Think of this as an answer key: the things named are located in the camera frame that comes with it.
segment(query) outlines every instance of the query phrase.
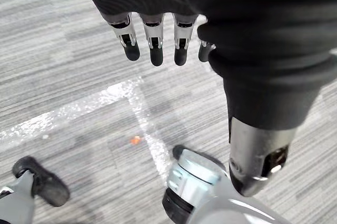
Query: silver metal joint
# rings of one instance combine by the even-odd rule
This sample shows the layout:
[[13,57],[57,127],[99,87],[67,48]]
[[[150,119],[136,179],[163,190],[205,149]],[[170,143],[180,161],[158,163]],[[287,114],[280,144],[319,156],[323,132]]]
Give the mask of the silver metal joint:
[[160,22],[156,22],[156,23],[147,23],[143,19],[146,40],[148,42],[148,46],[151,49],[154,48],[154,45],[153,45],[154,38],[157,39],[158,48],[162,48],[163,46],[163,29],[164,29],[163,19],[164,19],[164,15],[162,15]]
[[181,48],[181,44],[184,44],[184,49],[187,50],[189,42],[192,37],[193,27],[195,19],[190,23],[181,23],[177,20],[176,14],[173,14],[174,18],[174,44],[176,49]]
[[131,13],[128,13],[127,19],[119,23],[114,22],[109,24],[123,47],[126,47],[126,42],[131,42],[132,46],[136,44],[136,32],[132,23]]

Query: orange debris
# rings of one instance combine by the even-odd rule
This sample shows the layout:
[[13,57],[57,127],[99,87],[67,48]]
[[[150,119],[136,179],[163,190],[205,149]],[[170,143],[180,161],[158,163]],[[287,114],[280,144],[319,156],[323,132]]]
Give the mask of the orange debris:
[[141,138],[139,136],[135,136],[134,138],[131,139],[131,144],[132,145],[137,145],[138,143],[140,143]]

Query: striped carpet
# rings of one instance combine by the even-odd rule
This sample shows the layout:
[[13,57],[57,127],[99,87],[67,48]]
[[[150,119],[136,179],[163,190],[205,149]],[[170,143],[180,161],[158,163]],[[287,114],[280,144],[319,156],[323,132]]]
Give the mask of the striped carpet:
[[[196,33],[175,66],[167,14],[154,67],[134,22],[141,58],[130,62],[91,0],[0,0],[0,184],[30,154],[72,193],[61,208],[37,199],[34,223],[171,223],[161,198],[172,147],[227,163],[222,81],[198,61]],[[293,223],[337,223],[336,90],[324,87],[286,168],[256,196]]]

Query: black rubber foot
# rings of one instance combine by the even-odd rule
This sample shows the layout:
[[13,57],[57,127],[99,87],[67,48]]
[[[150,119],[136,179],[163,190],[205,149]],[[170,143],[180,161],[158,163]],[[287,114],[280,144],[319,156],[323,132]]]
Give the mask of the black rubber foot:
[[127,43],[126,47],[124,47],[124,51],[125,51],[126,57],[130,61],[137,61],[139,59],[140,52],[139,52],[137,42],[135,43],[134,46],[131,45],[131,43]]
[[27,170],[34,173],[33,196],[39,195],[53,207],[60,207],[68,201],[70,198],[68,187],[57,175],[44,169],[33,157],[21,158],[12,168],[16,178],[19,178]]
[[212,50],[212,45],[210,43],[207,43],[206,46],[200,45],[199,48],[199,60],[201,62],[207,62],[209,60],[209,54]]
[[178,66],[182,66],[186,63],[187,60],[187,50],[180,48],[180,49],[175,49],[174,51],[174,62]]
[[163,63],[163,49],[162,48],[153,48],[150,49],[151,62],[155,66],[160,66]]

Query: white floor marking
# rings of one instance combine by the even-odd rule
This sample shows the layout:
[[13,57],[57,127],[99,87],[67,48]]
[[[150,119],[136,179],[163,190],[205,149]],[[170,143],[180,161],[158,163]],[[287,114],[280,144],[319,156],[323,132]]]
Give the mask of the white floor marking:
[[154,124],[151,122],[143,93],[139,88],[142,82],[142,78],[138,77],[111,85],[100,92],[6,129],[0,132],[0,152],[8,151],[39,135],[47,140],[50,130],[68,124],[80,116],[113,104],[122,98],[127,98],[143,131],[144,140],[147,142],[158,173],[164,184],[166,184],[166,178],[171,166],[170,155],[165,143],[160,139]]

